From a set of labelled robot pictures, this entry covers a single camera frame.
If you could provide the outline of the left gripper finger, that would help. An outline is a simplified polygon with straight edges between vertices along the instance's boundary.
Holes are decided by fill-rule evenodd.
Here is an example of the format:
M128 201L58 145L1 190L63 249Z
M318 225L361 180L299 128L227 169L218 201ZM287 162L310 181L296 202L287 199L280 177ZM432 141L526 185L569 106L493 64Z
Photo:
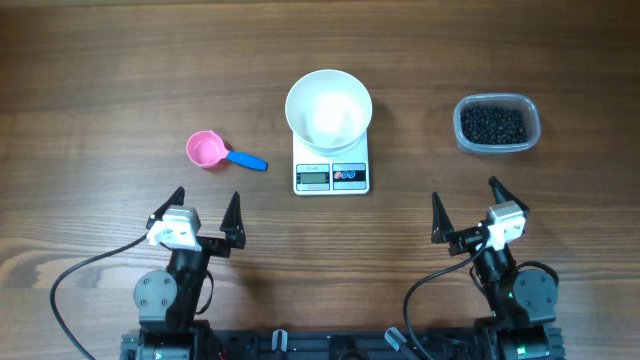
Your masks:
M158 209L156 209L148 218L146 229L150 230L156 221L162 219L166 211L171 206L183 206L185 198L185 189L179 186L174 193L165 201Z
M235 192L225 212L220 230L225 234L225 241L231 248L243 249L246 245L246 234L241 216L240 194Z

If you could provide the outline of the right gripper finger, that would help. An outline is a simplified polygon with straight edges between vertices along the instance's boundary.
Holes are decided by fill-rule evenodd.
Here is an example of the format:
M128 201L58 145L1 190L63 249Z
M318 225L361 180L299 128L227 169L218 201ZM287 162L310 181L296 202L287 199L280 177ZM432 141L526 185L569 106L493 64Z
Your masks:
M489 178L488 184L491 187L494 199L497 204L513 201L520 207L524 216L528 215L529 207L519 198L513 195L495 176L491 176Z
M442 244L454 238L454 227L437 192L432 193L433 221L431 242Z

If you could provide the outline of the pink scoop blue handle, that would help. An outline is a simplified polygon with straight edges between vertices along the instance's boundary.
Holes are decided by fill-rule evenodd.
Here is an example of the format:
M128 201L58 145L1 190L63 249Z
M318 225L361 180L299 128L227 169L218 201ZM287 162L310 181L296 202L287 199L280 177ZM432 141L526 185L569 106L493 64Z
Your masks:
M254 155L229 150L223 139L211 130L194 133L186 143L189 159L201 168L212 168L222 160L255 171L267 171L268 163Z

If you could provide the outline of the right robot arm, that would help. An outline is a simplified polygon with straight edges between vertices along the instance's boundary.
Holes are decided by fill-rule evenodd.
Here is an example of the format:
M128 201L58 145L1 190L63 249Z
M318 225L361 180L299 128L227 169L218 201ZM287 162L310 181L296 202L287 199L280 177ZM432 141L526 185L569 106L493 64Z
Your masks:
M469 359L551 359L548 325L556 320L559 276L550 266L517 263L509 244L525 232L529 207L495 177L488 180L495 204L477 225L456 230L437 193L432 194L431 241L449 245L449 255L467 255L474 283L488 302L489 317L480 318L462 339L451 337Z

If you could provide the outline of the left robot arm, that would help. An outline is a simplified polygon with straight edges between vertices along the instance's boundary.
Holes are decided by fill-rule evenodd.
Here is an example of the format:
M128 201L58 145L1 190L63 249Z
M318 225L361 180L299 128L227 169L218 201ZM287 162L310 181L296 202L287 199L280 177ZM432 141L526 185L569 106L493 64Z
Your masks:
M227 349L207 320L196 317L209 303L199 306L212 257L228 258L233 249L242 249L246 234L241 218L241 198L235 192L223 220L222 238L201 236L197 210L184 204L185 189L178 187L153 212L146 224L145 238L153 246L170 251L168 265L140 278L133 299L139 312L140 330L123 338L120 357L129 360L227 359Z

